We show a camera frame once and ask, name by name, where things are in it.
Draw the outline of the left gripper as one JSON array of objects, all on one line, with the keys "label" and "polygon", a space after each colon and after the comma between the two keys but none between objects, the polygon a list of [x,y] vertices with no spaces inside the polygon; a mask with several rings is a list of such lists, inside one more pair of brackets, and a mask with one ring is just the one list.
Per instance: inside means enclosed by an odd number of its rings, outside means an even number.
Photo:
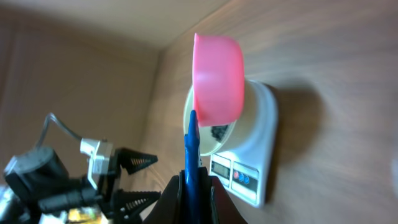
[{"label": "left gripper", "polygon": [[107,173],[100,177],[99,207],[114,224],[141,224],[141,212],[160,199],[160,192],[126,192],[119,189],[121,169],[132,175],[155,164],[158,157],[128,148],[116,149],[110,157]]}]

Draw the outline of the black beans in bowl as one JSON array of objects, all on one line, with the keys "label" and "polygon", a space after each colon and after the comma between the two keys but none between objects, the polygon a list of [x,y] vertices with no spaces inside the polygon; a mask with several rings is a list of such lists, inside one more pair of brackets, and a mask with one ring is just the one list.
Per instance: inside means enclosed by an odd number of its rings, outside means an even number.
[{"label": "black beans in bowl", "polygon": [[226,133],[228,132],[229,125],[224,125],[224,126],[212,126],[211,127],[211,136],[215,139],[217,142],[222,142],[224,137],[226,136]]}]

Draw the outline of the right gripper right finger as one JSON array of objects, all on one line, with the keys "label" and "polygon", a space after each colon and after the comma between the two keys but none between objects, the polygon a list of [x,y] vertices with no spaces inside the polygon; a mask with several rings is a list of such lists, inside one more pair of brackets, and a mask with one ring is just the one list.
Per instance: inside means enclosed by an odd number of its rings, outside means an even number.
[{"label": "right gripper right finger", "polygon": [[199,174],[199,219],[205,224],[246,224],[217,176],[208,175],[206,167]]}]

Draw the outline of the white bowl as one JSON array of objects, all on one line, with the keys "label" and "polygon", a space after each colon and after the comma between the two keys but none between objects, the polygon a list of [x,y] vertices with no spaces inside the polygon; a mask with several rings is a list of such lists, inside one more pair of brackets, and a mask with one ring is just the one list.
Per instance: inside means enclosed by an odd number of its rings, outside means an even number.
[{"label": "white bowl", "polygon": [[259,108],[257,87],[259,82],[246,80],[244,84],[244,107],[239,119],[225,124],[229,125],[228,132],[222,142],[217,142],[211,136],[212,126],[200,126],[200,155],[210,156],[215,153],[232,150],[240,145],[249,137],[255,127],[257,120],[257,110]]}]

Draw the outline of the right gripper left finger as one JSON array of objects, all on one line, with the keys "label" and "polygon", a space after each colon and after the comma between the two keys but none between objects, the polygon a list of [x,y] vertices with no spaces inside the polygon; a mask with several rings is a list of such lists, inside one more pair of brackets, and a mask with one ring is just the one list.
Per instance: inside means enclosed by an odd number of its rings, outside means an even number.
[{"label": "right gripper left finger", "polygon": [[173,176],[143,224],[184,223],[184,195],[182,175]]}]

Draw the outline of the pink scoop blue handle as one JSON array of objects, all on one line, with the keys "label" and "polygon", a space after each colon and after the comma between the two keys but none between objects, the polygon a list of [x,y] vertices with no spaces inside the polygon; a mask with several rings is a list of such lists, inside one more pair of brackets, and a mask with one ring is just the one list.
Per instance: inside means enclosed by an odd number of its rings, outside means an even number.
[{"label": "pink scoop blue handle", "polygon": [[201,223],[199,129],[235,122],[244,103],[244,65],[239,44],[215,35],[194,35],[192,100],[185,146],[186,223]]}]

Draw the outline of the white digital kitchen scale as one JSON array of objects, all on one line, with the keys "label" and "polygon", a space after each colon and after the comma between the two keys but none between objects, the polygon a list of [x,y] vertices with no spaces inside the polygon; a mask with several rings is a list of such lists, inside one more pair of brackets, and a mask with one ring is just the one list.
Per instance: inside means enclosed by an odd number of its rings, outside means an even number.
[{"label": "white digital kitchen scale", "polygon": [[266,201],[266,188],[278,127],[278,106],[271,90],[259,82],[259,108],[255,127],[242,145],[212,154],[209,174],[217,176],[225,190],[253,207]]}]

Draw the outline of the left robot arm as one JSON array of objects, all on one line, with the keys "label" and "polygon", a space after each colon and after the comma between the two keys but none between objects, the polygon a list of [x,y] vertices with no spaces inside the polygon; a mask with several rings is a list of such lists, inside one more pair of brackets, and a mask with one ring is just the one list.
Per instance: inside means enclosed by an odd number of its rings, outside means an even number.
[{"label": "left robot arm", "polygon": [[141,223],[139,214],[160,199],[160,192],[127,192],[118,182],[123,169],[134,174],[157,162],[152,154],[118,148],[93,187],[84,175],[71,178],[50,147],[14,156],[4,170],[1,223],[38,223],[42,215],[95,207],[115,223]]}]

